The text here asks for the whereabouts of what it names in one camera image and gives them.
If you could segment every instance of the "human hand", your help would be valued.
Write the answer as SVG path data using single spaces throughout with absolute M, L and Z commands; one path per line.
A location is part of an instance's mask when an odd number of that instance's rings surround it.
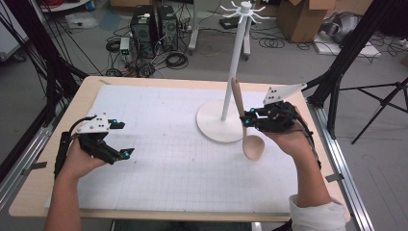
M 58 175 L 58 178 L 67 178 L 67 180 L 78 181 L 81 177 L 87 175 L 97 167 L 106 163 L 98 158 L 92 158 L 88 153 L 81 149 L 77 138 L 69 146 L 64 166 Z
M 303 127 L 300 122 L 296 121 L 292 128 L 284 133 L 264 133 L 267 137 L 271 138 L 278 144 L 278 146 L 286 154 L 295 156 L 297 154 L 305 153 L 308 150 L 312 150 L 308 139 L 306 138 Z

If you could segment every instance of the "human arm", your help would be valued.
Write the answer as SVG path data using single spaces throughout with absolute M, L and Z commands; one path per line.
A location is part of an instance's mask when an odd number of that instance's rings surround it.
M 318 158 L 309 144 L 312 139 L 305 136 L 304 130 L 307 129 L 300 124 L 307 126 L 296 121 L 285 133 L 266 133 L 293 158 L 296 166 L 298 194 L 290 197 L 292 229 L 345 231 L 345 207 L 330 197 L 319 170 Z
M 45 231 L 81 230 L 77 186 L 81 177 L 105 162 L 81 149 L 77 139 L 69 147 L 64 166 L 55 180 Z
M 316 157 L 301 125 L 297 122 L 286 133 L 265 134 L 293 158 L 298 185 L 296 205 L 306 208 L 331 202 Z

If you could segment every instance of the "computer tower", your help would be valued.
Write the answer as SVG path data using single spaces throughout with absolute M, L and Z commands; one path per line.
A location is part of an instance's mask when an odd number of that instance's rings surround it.
M 139 58 L 154 58 L 155 45 L 159 39 L 154 8 L 151 5 L 138 5 L 130 22 Z
M 175 51 L 178 49 L 177 16 L 171 6 L 160 6 L 157 8 L 159 39 L 164 51 Z

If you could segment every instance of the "cardboard box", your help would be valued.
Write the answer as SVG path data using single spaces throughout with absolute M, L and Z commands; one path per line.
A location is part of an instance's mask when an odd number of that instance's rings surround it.
M 282 0 L 276 22 L 288 40 L 312 42 L 336 0 Z
M 327 16 L 332 15 L 334 12 L 350 12 L 364 15 L 371 3 L 372 0 L 337 0 L 335 8 L 333 10 L 329 10 L 327 12 Z
M 135 8 L 137 5 L 157 6 L 157 0 L 111 0 L 114 8 Z
M 258 9 L 261 9 L 262 7 L 265 7 L 265 8 L 261 12 L 258 12 L 256 14 L 260 16 L 271 16 L 271 17 L 275 17 L 278 15 L 279 5 L 262 4 L 261 1 L 262 0 L 256 1 L 255 9 L 258 10 Z

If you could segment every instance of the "white sleeve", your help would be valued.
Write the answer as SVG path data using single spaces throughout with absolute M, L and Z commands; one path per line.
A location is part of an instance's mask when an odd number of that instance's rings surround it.
M 289 201 L 294 231 L 345 231 L 345 207 L 336 199 L 332 198 L 330 203 L 308 208 L 296 206 L 297 195 L 292 195 Z

